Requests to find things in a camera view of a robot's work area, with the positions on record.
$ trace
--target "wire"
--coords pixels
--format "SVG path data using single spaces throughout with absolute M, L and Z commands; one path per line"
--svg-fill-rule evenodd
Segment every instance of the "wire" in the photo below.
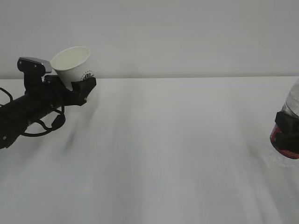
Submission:
M 59 111 L 59 110 L 57 110 L 57 109 L 55 109 L 55 108 L 53 108 L 52 106 L 49 106 L 50 107 L 50 109 L 52 110 L 52 111 L 54 111 L 54 112 L 56 112 L 56 113 L 58 113 L 58 114 L 60 114 L 60 115 L 63 115 L 64 116 L 64 112 L 65 112 L 65 108 L 64 108 L 64 101 L 62 100 L 62 98 L 61 98 L 61 96 L 60 96 L 60 94 L 57 92 L 57 90 L 56 90 L 56 88 L 54 87 L 54 86 L 51 86 L 52 87 L 52 89 L 53 89 L 53 91 L 55 92 L 55 94 L 56 94 L 56 96 L 58 97 L 58 99 L 59 99 L 59 101 L 60 101 L 60 103 L 61 103 L 61 111 Z M 9 97 L 9 99 L 10 99 L 10 102 L 13 102 L 13 96 L 7 91 L 7 90 L 5 90 L 5 89 L 3 89 L 3 88 L 1 88 L 0 87 L 0 90 L 2 91 L 2 92 L 4 92 L 5 94 L 7 94 L 8 95 L 8 97 Z M 5 118 L 7 118 L 8 120 L 9 120 L 9 118 L 5 115 L 5 114 L 3 114 L 3 113 L 0 113 L 3 117 L 5 117 Z M 46 124 L 43 122 L 43 121 L 41 121 L 41 120 L 35 120 L 35 121 L 32 121 L 33 123 L 38 123 L 38 124 L 40 124 L 43 128 L 44 128 L 44 132 L 41 132 L 41 133 L 26 133 L 26 132 L 23 132 L 23 133 L 21 133 L 21 135 L 23 135 L 23 136 L 26 136 L 26 137 L 40 137 L 40 136 L 44 136 L 44 135 L 46 135 L 46 134 L 49 134 L 50 132 L 52 132 L 52 131 L 55 131 L 55 130 L 57 130 L 58 128 L 60 128 L 61 126 L 59 126 L 59 127 L 56 127 L 56 128 L 49 128 L 49 127 L 47 127 L 46 126 Z

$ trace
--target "white paper cup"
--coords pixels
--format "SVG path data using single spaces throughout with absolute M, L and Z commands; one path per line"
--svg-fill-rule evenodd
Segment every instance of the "white paper cup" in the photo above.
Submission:
M 69 90 L 73 89 L 72 82 L 93 76 L 90 54 L 91 51 L 87 47 L 72 47 L 61 51 L 51 60 L 52 68 Z

